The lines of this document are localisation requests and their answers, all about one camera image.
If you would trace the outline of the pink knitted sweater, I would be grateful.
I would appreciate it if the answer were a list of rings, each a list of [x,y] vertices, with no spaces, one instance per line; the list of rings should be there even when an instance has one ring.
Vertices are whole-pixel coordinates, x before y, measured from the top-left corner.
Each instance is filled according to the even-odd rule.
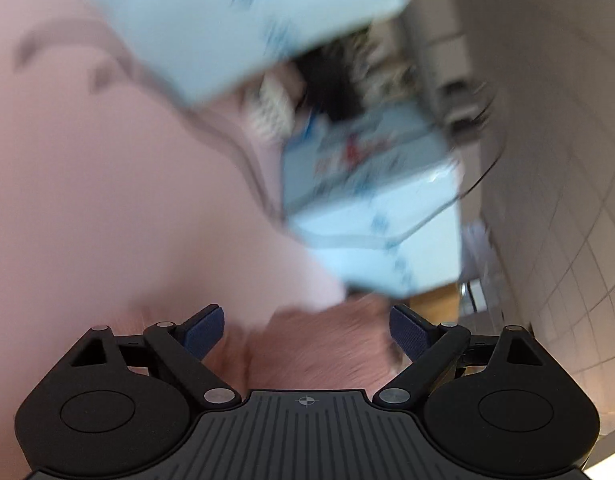
[[[200,362],[243,396],[256,389],[363,389],[372,396],[403,364],[389,310],[384,296],[363,294],[318,312],[279,310],[250,330],[230,323]]]

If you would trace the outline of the right light blue cardboard box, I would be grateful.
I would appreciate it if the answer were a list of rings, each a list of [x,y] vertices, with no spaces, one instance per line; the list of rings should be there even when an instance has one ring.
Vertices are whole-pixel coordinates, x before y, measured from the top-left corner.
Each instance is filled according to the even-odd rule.
[[[461,273],[460,162],[415,101],[319,116],[282,156],[287,229],[344,285],[408,297]]]

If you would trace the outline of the light blue cardboard box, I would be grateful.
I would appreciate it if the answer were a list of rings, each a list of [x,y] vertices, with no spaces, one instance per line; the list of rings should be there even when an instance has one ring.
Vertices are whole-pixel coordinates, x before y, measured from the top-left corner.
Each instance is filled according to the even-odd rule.
[[[409,0],[87,0],[145,66],[195,105]]]
[[[415,101],[319,116],[282,156],[287,229],[344,285],[408,297],[461,273],[460,162]]]

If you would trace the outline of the white striped ceramic bowl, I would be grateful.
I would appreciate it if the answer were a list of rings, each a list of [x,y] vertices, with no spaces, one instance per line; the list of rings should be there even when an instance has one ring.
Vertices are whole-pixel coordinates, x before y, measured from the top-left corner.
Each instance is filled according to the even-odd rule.
[[[245,94],[244,112],[252,132],[266,143],[291,138],[303,96],[304,82],[299,76],[265,73]]]

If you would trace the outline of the left light blue cardboard box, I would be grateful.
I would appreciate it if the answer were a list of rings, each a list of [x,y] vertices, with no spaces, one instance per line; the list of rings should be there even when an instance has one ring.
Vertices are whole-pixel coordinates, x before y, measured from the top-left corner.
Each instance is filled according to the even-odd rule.
[[[145,66],[195,105],[409,0],[87,0]]]

